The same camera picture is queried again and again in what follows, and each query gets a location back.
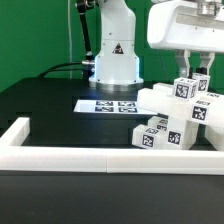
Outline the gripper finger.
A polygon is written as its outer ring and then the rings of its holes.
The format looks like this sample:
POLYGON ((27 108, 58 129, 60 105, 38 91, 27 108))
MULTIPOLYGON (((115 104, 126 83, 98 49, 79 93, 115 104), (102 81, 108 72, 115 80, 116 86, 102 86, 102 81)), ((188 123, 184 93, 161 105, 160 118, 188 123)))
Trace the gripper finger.
POLYGON ((210 68, 214 62, 215 59, 215 53, 214 52, 201 52, 200 53, 200 65, 196 69, 197 73, 208 75, 210 72, 210 68))
POLYGON ((190 51, 189 50, 177 50, 175 58, 179 66, 179 76, 183 78, 191 77, 191 66, 190 66, 190 51))

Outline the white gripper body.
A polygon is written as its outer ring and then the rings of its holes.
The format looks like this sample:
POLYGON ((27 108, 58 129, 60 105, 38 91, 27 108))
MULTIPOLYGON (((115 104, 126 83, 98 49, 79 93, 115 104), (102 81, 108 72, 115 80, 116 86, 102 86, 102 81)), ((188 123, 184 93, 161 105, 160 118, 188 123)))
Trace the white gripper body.
POLYGON ((215 17, 197 14, 197 3, 174 0, 155 4, 148 16, 151 48, 224 53, 224 6, 215 17))

